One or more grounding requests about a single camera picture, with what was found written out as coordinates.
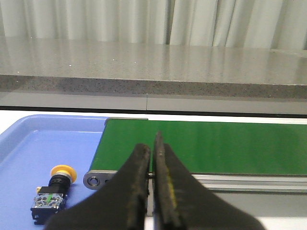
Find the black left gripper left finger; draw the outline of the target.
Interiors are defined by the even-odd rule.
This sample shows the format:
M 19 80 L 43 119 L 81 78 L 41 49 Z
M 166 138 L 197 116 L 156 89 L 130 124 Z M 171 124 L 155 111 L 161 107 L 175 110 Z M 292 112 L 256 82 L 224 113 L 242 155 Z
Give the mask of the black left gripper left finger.
M 77 205 L 54 215 L 47 230 L 142 230 L 147 212 L 150 148 L 137 144 L 108 182 Z

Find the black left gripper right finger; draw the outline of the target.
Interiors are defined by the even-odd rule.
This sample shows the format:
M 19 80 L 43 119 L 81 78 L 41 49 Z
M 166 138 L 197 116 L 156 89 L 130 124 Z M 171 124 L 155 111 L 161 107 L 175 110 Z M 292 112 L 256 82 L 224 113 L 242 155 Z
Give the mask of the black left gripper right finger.
M 250 214 L 225 202 L 196 180 L 163 141 L 154 141 L 154 228 L 156 230 L 262 230 Z

